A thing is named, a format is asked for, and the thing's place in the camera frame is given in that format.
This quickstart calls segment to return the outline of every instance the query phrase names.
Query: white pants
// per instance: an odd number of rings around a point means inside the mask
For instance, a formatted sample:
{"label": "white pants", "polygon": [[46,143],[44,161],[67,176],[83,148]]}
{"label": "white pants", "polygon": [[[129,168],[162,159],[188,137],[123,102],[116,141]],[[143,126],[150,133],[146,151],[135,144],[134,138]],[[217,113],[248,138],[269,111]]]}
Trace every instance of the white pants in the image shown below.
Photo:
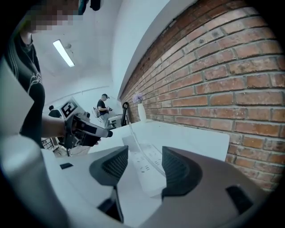
{"label": "white pants", "polygon": [[109,128],[109,113],[102,115],[101,119],[103,120],[104,128],[105,129]]}

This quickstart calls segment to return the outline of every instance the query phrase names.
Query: vase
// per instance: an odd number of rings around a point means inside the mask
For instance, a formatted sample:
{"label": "vase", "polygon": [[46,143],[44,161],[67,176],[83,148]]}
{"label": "vase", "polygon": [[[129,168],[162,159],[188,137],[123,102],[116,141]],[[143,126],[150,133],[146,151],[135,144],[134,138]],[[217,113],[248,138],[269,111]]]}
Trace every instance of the vase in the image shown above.
{"label": "vase", "polygon": [[144,110],[143,104],[138,104],[138,116],[141,122],[147,121],[146,111]]}

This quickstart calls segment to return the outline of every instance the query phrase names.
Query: fluorescent light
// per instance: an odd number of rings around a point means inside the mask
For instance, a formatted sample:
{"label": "fluorescent light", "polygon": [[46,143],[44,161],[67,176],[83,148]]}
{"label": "fluorescent light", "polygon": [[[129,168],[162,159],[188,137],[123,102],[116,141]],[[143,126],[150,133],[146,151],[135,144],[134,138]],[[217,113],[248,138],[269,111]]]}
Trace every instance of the fluorescent light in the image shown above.
{"label": "fluorescent light", "polygon": [[55,48],[57,49],[57,51],[60,53],[61,57],[63,57],[63,59],[66,61],[66,63],[68,64],[68,66],[73,67],[73,66],[74,66],[74,63],[72,62],[72,60],[71,60],[70,57],[68,56],[66,50],[65,50],[64,47],[62,46],[61,40],[54,41],[53,45],[55,46]]}

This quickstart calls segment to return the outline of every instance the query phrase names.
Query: purple flower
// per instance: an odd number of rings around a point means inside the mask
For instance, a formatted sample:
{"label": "purple flower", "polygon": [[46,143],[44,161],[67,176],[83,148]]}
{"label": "purple flower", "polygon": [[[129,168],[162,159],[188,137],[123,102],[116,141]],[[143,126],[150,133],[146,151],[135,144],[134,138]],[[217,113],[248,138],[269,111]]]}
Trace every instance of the purple flower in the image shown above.
{"label": "purple flower", "polygon": [[142,103],[143,95],[141,93],[133,95],[133,103]]}

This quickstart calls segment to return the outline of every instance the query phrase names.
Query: black t-shirt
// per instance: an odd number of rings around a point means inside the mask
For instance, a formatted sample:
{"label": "black t-shirt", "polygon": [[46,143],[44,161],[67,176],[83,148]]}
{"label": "black t-shirt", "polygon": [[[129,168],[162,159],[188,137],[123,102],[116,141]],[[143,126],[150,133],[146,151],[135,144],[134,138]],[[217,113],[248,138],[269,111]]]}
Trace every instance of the black t-shirt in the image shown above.
{"label": "black t-shirt", "polygon": [[[105,106],[105,103],[102,101],[102,100],[99,100],[98,103],[97,103],[97,108],[98,107],[101,107],[101,108],[106,108]],[[104,115],[106,113],[109,113],[107,110],[106,111],[99,111],[100,112],[100,115]]]}
{"label": "black t-shirt", "polygon": [[41,121],[45,103],[45,90],[42,85],[41,70],[33,45],[26,45],[17,34],[7,46],[4,57],[24,90],[34,100],[20,134],[33,139],[41,148]]}
{"label": "black t-shirt", "polygon": [[61,113],[59,112],[59,110],[51,110],[50,113],[49,113],[49,116],[55,117],[55,118],[60,118],[61,117]]}

